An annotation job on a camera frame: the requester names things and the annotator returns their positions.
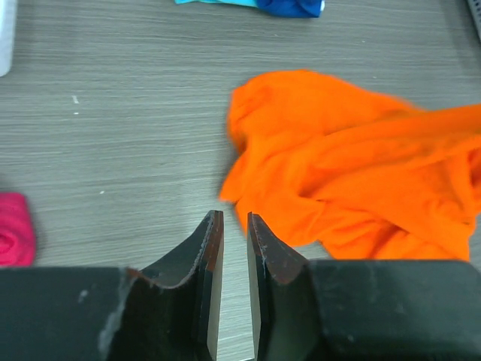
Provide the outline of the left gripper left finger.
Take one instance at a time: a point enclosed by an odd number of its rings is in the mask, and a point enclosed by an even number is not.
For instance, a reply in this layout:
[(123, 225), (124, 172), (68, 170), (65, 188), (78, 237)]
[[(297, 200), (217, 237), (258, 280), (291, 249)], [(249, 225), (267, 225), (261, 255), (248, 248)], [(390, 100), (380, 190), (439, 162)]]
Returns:
[(214, 360), (223, 248), (223, 214), (210, 211), (142, 270), (4, 268), (1, 358)]

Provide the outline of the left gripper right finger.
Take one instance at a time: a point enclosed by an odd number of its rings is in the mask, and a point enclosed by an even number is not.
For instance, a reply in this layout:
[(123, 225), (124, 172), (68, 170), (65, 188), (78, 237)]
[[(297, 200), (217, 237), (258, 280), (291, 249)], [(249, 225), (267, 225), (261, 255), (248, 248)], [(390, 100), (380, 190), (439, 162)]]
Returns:
[(480, 274), (453, 260), (307, 259), (247, 218), (257, 360), (478, 360)]

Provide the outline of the orange t-shirt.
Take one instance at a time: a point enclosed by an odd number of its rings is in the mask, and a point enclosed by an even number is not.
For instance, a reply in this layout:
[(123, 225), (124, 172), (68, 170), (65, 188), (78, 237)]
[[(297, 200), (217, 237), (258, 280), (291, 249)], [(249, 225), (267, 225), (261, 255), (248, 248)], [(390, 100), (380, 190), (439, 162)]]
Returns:
[(338, 259), (469, 260), (480, 213), (480, 106), (430, 111), (313, 71), (231, 95), (238, 157), (219, 197), (293, 247)]

